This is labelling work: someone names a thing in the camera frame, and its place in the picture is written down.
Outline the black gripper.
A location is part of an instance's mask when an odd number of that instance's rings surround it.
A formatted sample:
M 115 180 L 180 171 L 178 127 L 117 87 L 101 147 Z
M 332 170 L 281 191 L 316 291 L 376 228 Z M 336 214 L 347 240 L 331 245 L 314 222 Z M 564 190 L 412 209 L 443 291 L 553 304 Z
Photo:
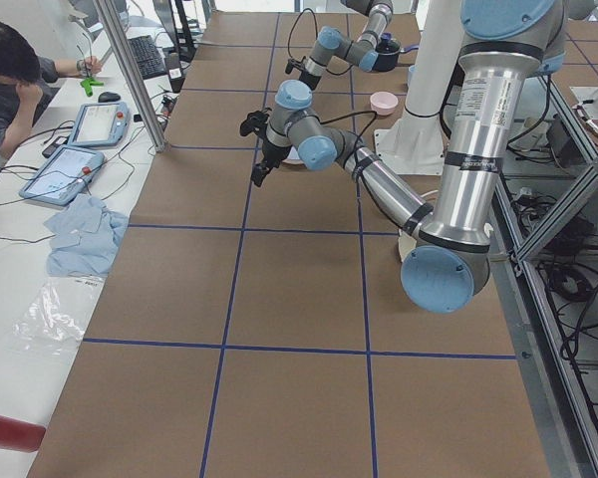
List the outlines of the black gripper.
M 290 140 L 269 124 L 270 112 L 271 108 L 250 112 L 239 127 L 241 136 L 254 133 L 263 141 L 263 160 L 253 165 L 250 174 L 250 181 L 256 187 L 263 185 L 272 167 L 278 167 L 288 157 L 292 147 Z
M 294 70 L 300 72 L 299 80 L 315 91 L 323 76 L 324 66 L 315 62 L 311 57 L 304 57 L 301 61 L 289 58 L 287 60 L 285 73 L 291 74 Z

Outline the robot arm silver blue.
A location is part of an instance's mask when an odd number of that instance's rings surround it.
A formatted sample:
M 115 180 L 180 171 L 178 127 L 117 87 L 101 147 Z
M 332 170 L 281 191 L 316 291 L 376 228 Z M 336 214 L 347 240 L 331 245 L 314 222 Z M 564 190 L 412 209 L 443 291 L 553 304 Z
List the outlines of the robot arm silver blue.
M 299 80 L 312 91 L 328 71 L 333 58 L 345 61 L 349 68 L 372 71 L 379 58 L 376 47 L 394 14 L 393 2 L 390 0 L 342 0 L 341 4 L 367 18 L 359 38 L 352 40 L 338 29 L 324 26 L 318 32 L 309 56 L 301 60 L 289 57 L 287 60 L 285 74 L 289 75 L 297 70 L 300 73 Z
M 351 41 L 321 30 L 299 79 L 284 81 L 270 109 L 250 113 L 242 135 L 262 140 L 262 160 L 251 179 L 264 178 L 291 151 L 311 170 L 338 164 L 364 185 L 382 212 L 417 247 L 401 269 L 403 288 L 419 307 L 449 313 L 464 307 L 489 276 L 484 224 L 502 168 L 514 113 L 526 79 L 557 70 L 564 55 L 568 5 L 564 1 L 464 1 L 457 62 L 464 73 L 439 196 L 424 201 L 349 131 L 325 125 L 312 107 L 313 92 L 329 61 L 362 70 L 375 65 L 377 42 L 392 17 L 388 1 L 354 1 L 368 19 Z

